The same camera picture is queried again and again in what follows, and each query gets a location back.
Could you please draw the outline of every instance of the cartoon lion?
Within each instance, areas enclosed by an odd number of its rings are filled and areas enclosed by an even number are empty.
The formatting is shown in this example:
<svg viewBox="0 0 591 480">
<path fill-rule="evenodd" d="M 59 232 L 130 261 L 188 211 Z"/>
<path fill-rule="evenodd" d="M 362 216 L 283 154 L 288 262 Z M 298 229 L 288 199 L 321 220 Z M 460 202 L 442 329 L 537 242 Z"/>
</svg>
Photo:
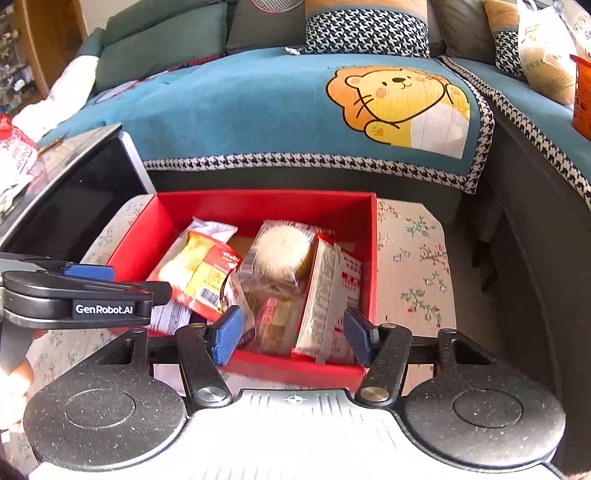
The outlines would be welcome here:
<svg viewBox="0 0 591 480">
<path fill-rule="evenodd" d="M 461 158 L 470 121 L 466 94 L 439 75 L 407 67 L 337 70 L 326 86 L 345 123 L 376 142 Z"/>
</svg>

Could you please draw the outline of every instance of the table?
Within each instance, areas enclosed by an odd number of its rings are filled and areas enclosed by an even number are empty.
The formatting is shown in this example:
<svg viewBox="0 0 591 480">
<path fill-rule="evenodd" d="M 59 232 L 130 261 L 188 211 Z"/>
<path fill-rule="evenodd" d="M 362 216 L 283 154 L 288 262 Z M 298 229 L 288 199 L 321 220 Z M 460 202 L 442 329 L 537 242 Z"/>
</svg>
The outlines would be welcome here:
<svg viewBox="0 0 591 480">
<path fill-rule="evenodd" d="M 121 207 L 82 262 L 106 264 L 151 198 L 151 194 L 139 195 Z M 378 232 L 376 323 L 404 325 L 420 336 L 437 336 L 440 328 L 455 328 L 452 279 L 441 224 L 421 204 L 380 199 Z M 27 353 L 35 372 L 30 396 L 113 338 L 108 330 L 54 330 L 35 340 Z M 431 378 L 431 368 L 410 366 L 404 391 Z M 240 375 L 222 376 L 233 393 L 240 388 L 286 387 Z M 23 473 L 37 466 L 24 433 L 13 434 L 5 451 L 7 459 Z"/>
</svg>

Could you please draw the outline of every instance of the plastic wrapping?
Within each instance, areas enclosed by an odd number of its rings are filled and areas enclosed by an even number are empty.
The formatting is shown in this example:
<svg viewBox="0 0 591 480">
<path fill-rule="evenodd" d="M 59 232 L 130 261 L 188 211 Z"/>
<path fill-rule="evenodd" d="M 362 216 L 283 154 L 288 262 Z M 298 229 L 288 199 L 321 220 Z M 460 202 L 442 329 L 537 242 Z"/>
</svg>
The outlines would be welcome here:
<svg viewBox="0 0 591 480">
<path fill-rule="evenodd" d="M 240 261 L 237 253 L 223 242 L 189 232 L 187 245 L 162 267 L 158 279 L 172 285 L 174 300 L 215 322 L 228 308 L 223 301 L 223 288 Z"/>
<path fill-rule="evenodd" d="M 265 296 L 250 294 L 258 306 L 254 351 L 265 355 L 290 356 L 304 307 L 303 295 Z"/>
<path fill-rule="evenodd" d="M 342 365 L 354 354 L 343 334 L 343 313 L 359 306 L 361 262 L 319 238 L 294 353 Z"/>
<path fill-rule="evenodd" d="M 170 246 L 165 256 L 160 259 L 160 262 L 158 262 L 156 268 L 152 270 L 152 273 L 147 280 L 158 280 L 158 274 L 160 273 L 160 270 L 162 270 L 162 267 L 170 262 L 174 257 L 176 257 L 181 251 L 183 251 L 183 248 L 185 248 L 187 245 L 187 242 L 189 241 L 189 232 L 203 233 L 207 236 L 210 236 L 214 240 L 218 240 L 226 244 L 237 231 L 238 227 L 228 225 L 227 223 L 209 221 L 204 222 L 198 218 L 193 218 L 191 224 L 182 231 L 182 233 Z"/>
<path fill-rule="evenodd" d="M 224 296 L 228 303 L 228 307 L 231 305 L 238 305 L 242 310 L 242 337 L 238 342 L 238 346 L 241 347 L 247 345 L 256 337 L 255 316 L 250 305 L 246 301 L 244 291 L 235 271 L 231 272 L 228 276 L 228 280 L 224 287 Z"/>
<path fill-rule="evenodd" d="M 278 283 L 297 287 L 309 272 L 320 228 L 284 220 L 263 223 L 239 269 L 251 286 Z"/>
<path fill-rule="evenodd" d="M 165 256 L 162 257 L 156 268 L 152 271 L 148 280 L 158 280 L 159 274 L 169 262 L 177 258 L 177 256 L 185 249 L 189 242 L 189 236 L 193 233 L 202 233 L 211 237 L 215 241 L 227 242 L 233 237 L 238 231 L 238 228 L 233 225 L 227 225 L 226 223 L 203 221 L 194 218 L 191 224 L 178 236 L 171 247 L 166 252 Z M 190 321 L 193 309 L 191 306 L 191 298 L 184 296 L 184 302 L 178 301 L 178 298 L 182 296 L 182 291 L 177 291 L 176 295 L 173 295 L 173 299 L 168 302 L 165 306 L 155 307 L 152 310 L 152 317 L 150 320 L 150 328 L 157 332 L 166 333 L 172 335 L 175 330 L 187 325 Z M 223 298 L 218 296 L 219 306 L 222 311 L 225 310 L 226 304 Z M 198 313 L 203 313 L 205 310 L 208 313 L 208 317 L 214 319 L 220 314 L 216 309 L 212 309 L 210 305 L 205 305 L 202 309 L 198 307 Z"/>
</svg>

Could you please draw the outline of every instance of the cushion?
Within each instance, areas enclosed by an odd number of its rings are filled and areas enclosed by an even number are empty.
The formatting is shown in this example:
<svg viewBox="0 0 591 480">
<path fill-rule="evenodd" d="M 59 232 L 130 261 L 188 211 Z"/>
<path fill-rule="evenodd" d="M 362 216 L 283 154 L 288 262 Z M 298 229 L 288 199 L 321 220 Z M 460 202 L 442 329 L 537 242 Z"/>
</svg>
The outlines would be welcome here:
<svg viewBox="0 0 591 480">
<path fill-rule="evenodd" d="M 427 0 L 306 0 L 300 53 L 428 57 Z"/>
<path fill-rule="evenodd" d="M 103 51 L 103 35 L 105 30 L 102 28 L 95 28 L 95 30 L 88 35 L 88 38 L 84 41 L 80 50 L 76 54 L 76 58 L 82 55 L 90 55 L 91 57 L 100 57 Z"/>
<path fill-rule="evenodd" d="M 517 5 L 504 0 L 484 0 L 488 25 L 495 39 L 495 65 L 502 72 L 525 78 L 519 61 Z"/>
<path fill-rule="evenodd" d="M 219 0 L 140 0 L 109 19 L 103 45 L 106 47 L 169 18 L 218 2 Z"/>
<path fill-rule="evenodd" d="M 226 4 L 213 4 L 166 20 L 105 47 L 96 72 L 96 92 L 223 53 Z"/>
<path fill-rule="evenodd" d="M 437 0 L 433 8 L 447 55 L 494 65 L 495 40 L 482 0 Z"/>
<path fill-rule="evenodd" d="M 259 0 L 254 2 L 262 6 Z M 303 45 L 306 42 L 304 2 L 283 1 L 283 4 L 279 11 L 265 11 L 255 6 L 253 0 L 240 0 L 226 46 L 228 53 Z"/>
<path fill-rule="evenodd" d="M 441 35 L 441 28 L 437 20 L 437 15 L 433 9 L 433 3 L 431 0 L 427 0 L 427 24 L 429 31 L 427 37 L 429 39 L 429 50 L 432 57 L 438 57 L 443 55 L 446 51 L 445 41 Z"/>
</svg>

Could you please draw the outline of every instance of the human hand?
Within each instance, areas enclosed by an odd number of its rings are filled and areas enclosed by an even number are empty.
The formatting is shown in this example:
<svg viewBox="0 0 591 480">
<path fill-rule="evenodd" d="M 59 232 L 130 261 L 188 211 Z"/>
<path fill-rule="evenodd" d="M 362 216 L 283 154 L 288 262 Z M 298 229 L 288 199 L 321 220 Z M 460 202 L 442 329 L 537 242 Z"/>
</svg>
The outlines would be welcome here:
<svg viewBox="0 0 591 480">
<path fill-rule="evenodd" d="M 36 340 L 47 333 L 37 330 L 33 334 Z M 10 375 L 0 369 L 0 430 L 17 432 L 27 406 L 26 393 L 33 383 L 33 369 L 25 360 Z"/>
</svg>

